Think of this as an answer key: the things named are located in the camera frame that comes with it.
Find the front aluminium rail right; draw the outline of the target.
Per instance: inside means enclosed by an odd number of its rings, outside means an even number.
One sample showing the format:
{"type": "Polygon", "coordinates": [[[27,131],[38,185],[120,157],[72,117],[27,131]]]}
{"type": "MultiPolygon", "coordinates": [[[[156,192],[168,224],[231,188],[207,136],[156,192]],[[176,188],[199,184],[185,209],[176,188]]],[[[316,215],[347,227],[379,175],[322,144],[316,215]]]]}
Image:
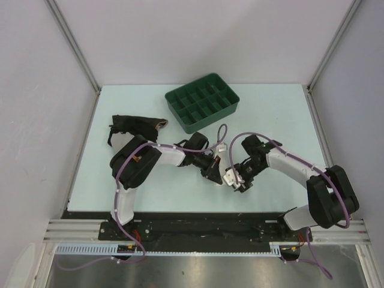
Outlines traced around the front aluminium rail right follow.
{"type": "Polygon", "coordinates": [[[320,226],[311,228],[313,243],[317,245],[369,245],[371,244],[363,220],[352,220],[347,229],[332,226],[324,229],[320,226]]]}

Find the green compartment tray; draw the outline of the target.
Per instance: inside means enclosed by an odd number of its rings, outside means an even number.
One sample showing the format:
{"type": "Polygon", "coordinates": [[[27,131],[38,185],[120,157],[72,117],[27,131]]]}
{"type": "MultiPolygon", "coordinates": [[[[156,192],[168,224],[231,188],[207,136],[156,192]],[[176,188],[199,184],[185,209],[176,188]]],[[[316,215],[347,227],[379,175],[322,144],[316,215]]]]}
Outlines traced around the green compartment tray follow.
{"type": "Polygon", "coordinates": [[[210,73],[165,94],[168,108],[187,134],[193,134],[231,114],[240,102],[217,73],[210,73]]]}

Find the left aluminium corner post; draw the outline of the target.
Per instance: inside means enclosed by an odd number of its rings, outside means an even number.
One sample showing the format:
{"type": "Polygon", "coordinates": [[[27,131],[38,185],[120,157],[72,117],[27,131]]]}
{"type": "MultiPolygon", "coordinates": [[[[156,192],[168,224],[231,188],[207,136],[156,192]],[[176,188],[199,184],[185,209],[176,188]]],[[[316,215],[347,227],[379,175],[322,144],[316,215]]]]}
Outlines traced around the left aluminium corner post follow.
{"type": "Polygon", "coordinates": [[[98,84],[63,12],[61,11],[58,3],[55,0],[45,0],[44,1],[52,14],[59,30],[63,34],[67,44],[70,47],[76,61],[80,65],[80,68],[84,72],[89,84],[93,88],[94,92],[98,95],[101,91],[101,87],[98,84]]]}

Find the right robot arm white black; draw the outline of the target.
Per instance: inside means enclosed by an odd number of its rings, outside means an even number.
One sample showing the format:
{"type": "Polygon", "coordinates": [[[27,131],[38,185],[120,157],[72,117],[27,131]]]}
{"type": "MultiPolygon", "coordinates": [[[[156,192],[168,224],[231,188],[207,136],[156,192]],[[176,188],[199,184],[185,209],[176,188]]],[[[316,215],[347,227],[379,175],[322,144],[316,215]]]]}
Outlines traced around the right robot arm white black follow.
{"type": "Polygon", "coordinates": [[[350,216],[359,202],[346,171],[339,165],[319,167],[285,150],[282,144],[262,134],[245,132],[242,147],[248,158],[230,164],[234,172],[234,190],[247,191],[254,178],[266,169],[277,170],[307,191],[307,205],[286,211],[277,225],[277,235],[292,240],[300,229],[320,226],[328,229],[350,227],[350,216]]]}

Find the black underwear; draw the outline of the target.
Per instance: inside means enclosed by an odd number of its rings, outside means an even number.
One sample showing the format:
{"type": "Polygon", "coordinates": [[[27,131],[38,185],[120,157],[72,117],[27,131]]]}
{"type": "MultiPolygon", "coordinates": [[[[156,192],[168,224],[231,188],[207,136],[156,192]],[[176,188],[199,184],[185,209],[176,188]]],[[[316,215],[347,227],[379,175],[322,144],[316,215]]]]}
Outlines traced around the black underwear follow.
{"type": "Polygon", "coordinates": [[[141,135],[145,139],[156,142],[158,139],[158,131],[168,124],[167,119],[148,118],[143,116],[113,115],[112,124],[109,125],[110,133],[107,144],[112,146],[112,136],[114,134],[141,135]]]}

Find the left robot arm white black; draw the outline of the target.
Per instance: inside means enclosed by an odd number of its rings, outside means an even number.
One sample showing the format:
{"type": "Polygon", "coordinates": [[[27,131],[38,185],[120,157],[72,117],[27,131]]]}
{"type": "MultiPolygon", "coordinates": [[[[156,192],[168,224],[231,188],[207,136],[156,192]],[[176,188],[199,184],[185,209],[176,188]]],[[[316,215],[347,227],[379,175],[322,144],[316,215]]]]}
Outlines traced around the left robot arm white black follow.
{"type": "Polygon", "coordinates": [[[173,145],[157,144],[139,134],[118,133],[111,135],[109,145],[114,153],[110,168],[117,186],[111,212],[115,222],[111,231],[118,239],[125,240],[131,236],[133,226],[130,222],[134,218],[137,189],[156,165],[194,165],[205,179],[217,185],[223,184],[222,157],[227,145],[219,140],[210,147],[208,138],[199,132],[173,145]]]}

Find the white underwear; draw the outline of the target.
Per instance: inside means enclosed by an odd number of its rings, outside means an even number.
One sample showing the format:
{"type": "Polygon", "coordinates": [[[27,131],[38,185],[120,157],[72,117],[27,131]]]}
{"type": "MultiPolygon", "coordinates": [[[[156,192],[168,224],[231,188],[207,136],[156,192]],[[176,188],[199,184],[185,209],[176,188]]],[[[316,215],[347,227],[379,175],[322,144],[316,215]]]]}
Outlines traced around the white underwear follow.
{"type": "Polygon", "coordinates": [[[215,183],[214,185],[217,187],[219,187],[219,186],[225,186],[226,187],[226,186],[228,186],[228,184],[227,184],[224,176],[226,175],[226,169],[230,167],[230,161],[229,161],[227,156],[224,156],[224,157],[217,156],[217,159],[219,159],[218,169],[219,169],[222,183],[221,184],[215,183]]]}

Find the aluminium corner post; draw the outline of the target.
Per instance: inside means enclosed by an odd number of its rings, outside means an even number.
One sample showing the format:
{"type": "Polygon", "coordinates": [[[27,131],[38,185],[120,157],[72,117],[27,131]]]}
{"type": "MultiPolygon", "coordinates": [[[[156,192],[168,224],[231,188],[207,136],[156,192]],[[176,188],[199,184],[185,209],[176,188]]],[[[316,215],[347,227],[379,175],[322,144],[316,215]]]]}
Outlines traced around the aluminium corner post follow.
{"type": "Polygon", "coordinates": [[[333,54],[339,47],[345,33],[347,32],[349,26],[351,25],[352,20],[354,19],[355,15],[357,14],[359,8],[364,3],[363,0],[353,0],[350,4],[349,8],[347,9],[346,14],[343,16],[343,19],[338,26],[334,36],[332,37],[332,40],[330,44],[327,47],[327,50],[322,57],[319,65],[317,66],[313,76],[311,77],[311,80],[309,81],[307,85],[307,90],[309,93],[312,93],[313,89],[315,88],[318,80],[320,79],[321,75],[323,74],[325,68],[327,67],[328,63],[330,62],[331,58],[333,57],[333,54]]]}
{"type": "Polygon", "coordinates": [[[70,47],[76,61],[80,65],[80,68],[84,72],[89,84],[93,88],[94,92],[98,95],[101,91],[101,87],[98,84],[63,12],[61,11],[58,3],[55,0],[45,0],[44,1],[52,14],[59,30],[63,34],[67,44],[70,47]]]}

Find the aluminium rail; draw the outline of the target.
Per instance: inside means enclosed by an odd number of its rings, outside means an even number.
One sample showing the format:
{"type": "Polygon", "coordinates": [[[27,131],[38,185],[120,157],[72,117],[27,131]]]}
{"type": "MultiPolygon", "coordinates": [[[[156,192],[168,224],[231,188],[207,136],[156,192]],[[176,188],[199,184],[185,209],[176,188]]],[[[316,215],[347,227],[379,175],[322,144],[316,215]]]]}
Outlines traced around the aluminium rail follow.
{"type": "Polygon", "coordinates": [[[103,222],[103,220],[50,220],[43,242],[98,242],[98,235],[103,222]]]}
{"type": "Polygon", "coordinates": [[[347,229],[332,226],[324,229],[320,226],[311,228],[313,243],[317,245],[369,245],[371,244],[363,220],[352,220],[347,229]]]}

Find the grey underwear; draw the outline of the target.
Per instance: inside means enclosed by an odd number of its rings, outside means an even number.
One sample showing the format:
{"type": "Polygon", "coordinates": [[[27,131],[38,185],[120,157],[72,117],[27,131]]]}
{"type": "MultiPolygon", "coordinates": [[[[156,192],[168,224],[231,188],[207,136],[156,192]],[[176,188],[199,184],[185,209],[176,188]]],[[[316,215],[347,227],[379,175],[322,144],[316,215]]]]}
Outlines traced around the grey underwear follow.
{"type": "Polygon", "coordinates": [[[117,154],[128,142],[132,140],[134,136],[130,133],[115,133],[112,134],[111,144],[113,154],[117,154]]]}

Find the right aluminium corner post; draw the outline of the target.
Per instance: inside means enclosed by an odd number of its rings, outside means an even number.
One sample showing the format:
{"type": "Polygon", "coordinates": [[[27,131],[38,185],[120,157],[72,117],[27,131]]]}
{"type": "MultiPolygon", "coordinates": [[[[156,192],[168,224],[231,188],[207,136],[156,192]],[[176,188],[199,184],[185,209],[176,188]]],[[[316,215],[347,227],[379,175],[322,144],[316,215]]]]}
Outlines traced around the right aluminium corner post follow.
{"type": "Polygon", "coordinates": [[[311,80],[309,81],[307,85],[307,90],[309,93],[312,93],[313,89],[315,88],[318,80],[320,79],[321,75],[323,74],[325,68],[327,67],[328,63],[330,62],[331,58],[333,57],[333,54],[339,47],[345,33],[347,32],[349,26],[351,25],[352,20],[354,19],[355,15],[357,14],[359,8],[364,3],[363,0],[353,0],[350,4],[349,8],[347,9],[346,14],[343,16],[343,19],[338,26],[334,36],[332,37],[332,40],[330,44],[327,47],[327,50],[322,57],[319,65],[317,66],[313,76],[311,77],[311,80]]]}

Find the front aluminium rail left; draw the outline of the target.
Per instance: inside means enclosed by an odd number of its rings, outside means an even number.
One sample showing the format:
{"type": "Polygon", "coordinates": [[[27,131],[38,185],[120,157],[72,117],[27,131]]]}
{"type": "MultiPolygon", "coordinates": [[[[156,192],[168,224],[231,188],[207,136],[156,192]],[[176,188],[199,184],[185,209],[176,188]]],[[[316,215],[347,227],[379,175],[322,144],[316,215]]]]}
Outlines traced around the front aluminium rail left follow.
{"type": "Polygon", "coordinates": [[[43,242],[98,242],[98,235],[103,222],[103,220],[50,220],[43,242]]]}

